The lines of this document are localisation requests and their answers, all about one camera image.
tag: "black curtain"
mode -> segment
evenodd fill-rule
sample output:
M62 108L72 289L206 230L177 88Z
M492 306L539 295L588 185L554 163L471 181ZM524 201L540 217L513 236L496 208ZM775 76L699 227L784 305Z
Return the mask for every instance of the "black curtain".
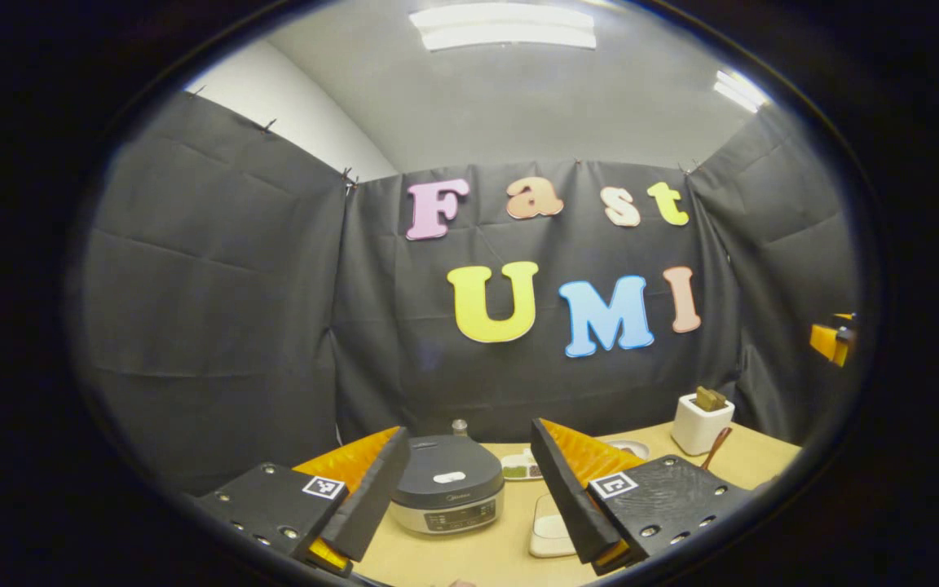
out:
M551 181L562 212L517 220L506 211L506 188L517 179ZM408 241L414 183L465 179L447 234ZM665 182L681 193L685 226L659 215L647 190ZM600 200L604 187L633 194L642 220L615 226ZM447 272L465 265L492 270L487 308L492 319L514 311L506 263L534 261L536 322L512 342L474 342L454 317ZM669 267L694 272L701 327L674 333ZM599 435L671 420L676 399L698 384L737 378L738 286L726 252L678 170L575 161L467 165L362 183L347 200L339 258L332 343L337 365L338 422L343 439L404 424L413 434L441 434L451 420L469 421L480 441L526 442L532 417L548 417ZM655 342L614 346L570 358L567 301L558 287L593 284L605 301L615 282L639 275Z
M197 494L334 448L339 174L180 94L104 186L78 280L85 353L148 471Z
M786 113L763 108L688 179L741 285L742 374L727 391L740 398L742 421L797 444L857 389L853 371L809 348L811 324L857 311L862 283L849 230L853 186L821 145Z

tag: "rice cooker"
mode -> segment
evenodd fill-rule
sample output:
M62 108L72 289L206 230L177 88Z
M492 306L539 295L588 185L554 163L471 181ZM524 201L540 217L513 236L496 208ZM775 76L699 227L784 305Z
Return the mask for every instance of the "rice cooker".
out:
M422 534L456 534L502 515L502 464L461 435L410 439L411 457L392 494L390 515Z

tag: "white wall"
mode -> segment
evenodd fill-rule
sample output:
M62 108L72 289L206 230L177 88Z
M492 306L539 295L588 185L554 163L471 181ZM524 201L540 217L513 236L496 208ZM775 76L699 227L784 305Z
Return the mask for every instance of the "white wall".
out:
M361 181L395 175L394 165L317 83L266 41L216 64L187 85L198 96L266 124L335 170L353 167Z

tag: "ceiling light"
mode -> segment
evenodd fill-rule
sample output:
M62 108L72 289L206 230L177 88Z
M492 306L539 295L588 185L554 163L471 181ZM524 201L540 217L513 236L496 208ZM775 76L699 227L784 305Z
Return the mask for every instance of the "ceiling light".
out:
M430 51L491 43L544 43L596 49L593 17L566 8L489 2L410 15Z
M716 92L723 94L741 104L753 114L760 110L761 105L767 104L767 95L761 92L752 82L737 73L725 73L716 71Z

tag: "white plastic container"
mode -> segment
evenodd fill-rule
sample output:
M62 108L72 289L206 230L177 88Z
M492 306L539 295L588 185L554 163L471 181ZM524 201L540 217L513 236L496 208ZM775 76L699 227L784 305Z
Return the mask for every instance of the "white plastic container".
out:
M694 404L697 397L698 394L690 394L679 398L676 417L672 422L672 439L691 457L707 453L712 443L716 442L720 430L726 428L734 416L734 405L729 401L724 408L705 412Z

